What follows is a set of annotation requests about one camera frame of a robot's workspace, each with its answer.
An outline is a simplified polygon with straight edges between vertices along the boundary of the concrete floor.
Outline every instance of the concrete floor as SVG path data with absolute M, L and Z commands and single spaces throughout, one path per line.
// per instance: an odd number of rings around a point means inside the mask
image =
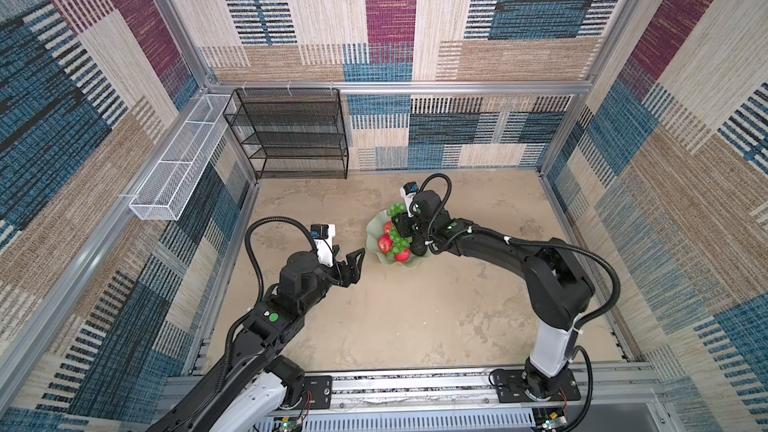
M 347 180 L 262 181 L 252 221 L 288 216 L 309 227 L 336 224 L 340 257 L 365 246 L 365 226 L 394 202 L 398 188 L 426 173 L 350 175 Z M 530 239 L 564 234 L 533 171 L 450 172 L 447 210 L 479 225 Z M 440 196 L 444 182 L 429 187 Z M 287 224 L 268 224 L 253 235 L 266 285 L 277 282 L 289 254 L 307 250 L 303 235 Z M 241 248 L 209 348 L 206 370 L 224 351 L 226 330 L 251 306 L 258 290 Z M 367 254 L 360 282 L 332 288 L 306 317 L 284 355 L 305 370 L 521 364 L 530 354 L 538 320 L 518 276 L 474 258 L 440 254 L 416 268 L 379 263 Z M 620 360 L 607 322 L 584 328 L 579 343 L 592 361 Z

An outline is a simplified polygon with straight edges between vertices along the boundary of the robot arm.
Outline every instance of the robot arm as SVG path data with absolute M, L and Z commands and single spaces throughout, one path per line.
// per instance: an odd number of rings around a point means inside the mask
M 425 189 L 434 177 L 442 177 L 448 183 L 443 199 L 433 190 Z M 556 238 L 548 242 L 523 241 L 465 218 L 451 218 L 445 210 L 450 188 L 450 180 L 443 174 L 430 176 L 421 188 L 415 182 L 405 184 L 401 196 L 407 212 L 392 218 L 392 223 L 402 237 L 413 237 L 414 254 L 424 255 L 429 246 L 433 253 L 480 258 L 525 280 L 531 305 L 539 318 L 536 344 L 525 363 L 525 392 L 533 400 L 547 400 L 557 394 L 568 373 L 567 364 L 574 356 L 583 324 L 580 318 L 594 294 L 592 281 L 574 256 L 573 250 L 580 249 Z M 613 295 L 611 300 L 615 303 L 618 278 Z M 604 306 L 601 313 L 610 306 Z
M 258 223 L 295 222 L 282 219 L 286 218 L 266 218 Z M 314 225 L 312 232 L 300 228 L 310 239 L 312 251 L 288 257 L 276 294 L 270 287 L 263 300 L 232 324 L 222 359 L 148 432 L 239 430 L 240 425 L 250 428 L 278 406 L 300 401 L 304 371 L 279 354 L 303 328 L 306 313 L 333 285 L 349 287 L 360 280 L 365 257 L 361 248 L 347 254 L 346 262 L 338 262 L 339 246 L 329 242 L 333 226 Z M 249 228 L 246 233 L 248 242 L 252 231 Z M 260 276 L 257 265 L 255 269 Z M 262 371 L 266 373 L 254 379 Z

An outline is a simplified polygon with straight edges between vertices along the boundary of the black metal shelf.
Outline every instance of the black metal shelf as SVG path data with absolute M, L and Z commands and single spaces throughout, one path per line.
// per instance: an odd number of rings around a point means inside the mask
M 258 178 L 346 178 L 350 153 L 338 90 L 238 89 L 226 122 Z

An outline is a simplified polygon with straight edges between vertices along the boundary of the red wire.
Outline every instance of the red wire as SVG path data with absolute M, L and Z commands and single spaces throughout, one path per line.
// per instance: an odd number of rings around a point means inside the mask
M 560 389 L 560 397 L 563 398 L 563 417 L 565 417 L 566 420 L 568 420 L 568 414 L 565 413 L 565 408 L 568 406 L 568 399 L 565 398 L 565 392 L 563 392 L 563 389 Z
M 304 418 L 308 418 L 310 416 L 310 408 L 312 408 L 312 392 L 305 390 L 306 392 L 306 404 L 304 404 L 304 407 L 301 408 L 301 412 L 299 413 L 299 418 L 304 414 L 304 408 L 306 408 L 306 415 Z

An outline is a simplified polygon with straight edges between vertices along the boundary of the wire shelf rack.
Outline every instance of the wire shelf rack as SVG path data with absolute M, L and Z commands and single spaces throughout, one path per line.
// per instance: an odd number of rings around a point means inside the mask
M 346 178 L 350 153 L 335 89 L 237 89 L 224 118 L 258 178 Z
M 178 220 L 226 130 L 228 95 L 206 94 L 130 201 L 141 220 Z

